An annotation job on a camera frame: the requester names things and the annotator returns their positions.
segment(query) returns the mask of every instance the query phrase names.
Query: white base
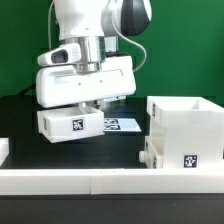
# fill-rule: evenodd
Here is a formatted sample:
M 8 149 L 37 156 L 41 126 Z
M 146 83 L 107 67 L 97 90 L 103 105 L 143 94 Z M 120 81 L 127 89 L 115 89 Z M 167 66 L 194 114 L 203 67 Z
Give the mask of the white base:
M 0 195 L 224 193 L 223 170 L 0 170 Z

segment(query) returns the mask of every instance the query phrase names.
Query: black table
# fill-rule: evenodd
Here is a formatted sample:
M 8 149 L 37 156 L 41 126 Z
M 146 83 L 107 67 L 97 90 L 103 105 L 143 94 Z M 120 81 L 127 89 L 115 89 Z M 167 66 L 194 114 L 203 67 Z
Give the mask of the black table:
M 145 168 L 138 161 L 149 119 L 145 99 L 105 109 L 106 117 L 135 118 L 141 133 L 51 144 L 37 131 L 31 96 L 0 98 L 0 137 L 10 139 L 1 169 Z M 224 223 L 224 195 L 1 196 L 0 223 Z

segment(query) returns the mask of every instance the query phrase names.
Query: green backdrop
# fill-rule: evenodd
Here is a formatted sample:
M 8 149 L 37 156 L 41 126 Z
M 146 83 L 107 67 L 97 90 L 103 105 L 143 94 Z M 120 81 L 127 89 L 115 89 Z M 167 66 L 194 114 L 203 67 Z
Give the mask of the green backdrop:
M 0 96 L 35 82 L 36 58 L 48 50 L 50 0 L 0 2 Z M 152 0 L 153 19 L 139 37 L 148 59 L 136 76 L 136 97 L 203 96 L 224 106 L 224 1 Z M 57 30 L 53 30 L 56 45 Z M 121 43 L 138 64 L 140 51 Z

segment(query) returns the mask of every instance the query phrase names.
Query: white box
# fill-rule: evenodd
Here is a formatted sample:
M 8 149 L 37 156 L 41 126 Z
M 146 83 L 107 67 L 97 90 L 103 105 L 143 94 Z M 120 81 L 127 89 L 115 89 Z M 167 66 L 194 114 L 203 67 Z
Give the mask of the white box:
M 224 109 L 200 97 L 148 97 L 150 134 L 140 160 L 149 168 L 223 164 Z
M 38 111 L 38 127 L 50 142 L 103 135 L 104 113 L 86 106 Z

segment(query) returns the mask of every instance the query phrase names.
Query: white plastic housing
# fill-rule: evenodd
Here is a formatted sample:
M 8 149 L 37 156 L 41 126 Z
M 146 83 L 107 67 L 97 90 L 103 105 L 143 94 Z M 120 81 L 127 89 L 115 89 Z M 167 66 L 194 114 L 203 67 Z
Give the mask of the white plastic housing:
M 39 133 L 50 142 L 104 135 L 104 114 L 92 107 L 38 111 Z
M 150 134 L 141 153 L 149 168 L 222 167 L 224 109 L 200 97 L 148 97 Z
M 52 61 L 52 55 L 54 55 L 54 53 L 60 52 L 60 51 L 65 51 L 67 54 L 67 61 L 63 62 L 63 63 L 57 63 L 55 64 Z M 59 48 L 56 48 L 53 51 L 49 51 L 45 54 L 42 54 L 38 57 L 37 61 L 38 64 L 42 67 L 45 66 L 55 66 L 55 65 L 64 65 L 64 64 L 72 64 L 75 63 L 77 61 L 79 61 L 81 59 L 82 55 L 81 55 L 81 49 L 80 49 L 80 45 L 76 44 L 76 43 L 72 43 L 72 44 L 66 44 L 66 45 L 62 45 Z
M 112 21 L 111 21 L 111 11 L 113 14 L 113 20 L 115 27 L 119 32 L 121 32 L 121 16 L 122 16 L 122 6 L 123 6 L 124 0 L 116 0 L 114 1 L 114 5 L 110 4 L 110 1 L 108 0 L 108 4 L 103 9 L 101 24 L 102 29 L 104 32 L 104 35 L 106 37 L 111 36 L 117 36 L 117 32 L 115 31 Z M 148 16 L 149 21 L 152 20 L 152 8 L 149 0 L 143 0 L 146 14 Z
M 54 0 L 59 39 L 104 36 L 101 16 L 107 3 L 108 0 Z
M 41 69 L 37 74 L 37 100 L 54 107 L 133 94 L 136 90 L 132 59 L 108 58 L 102 71 L 75 74 L 72 65 Z

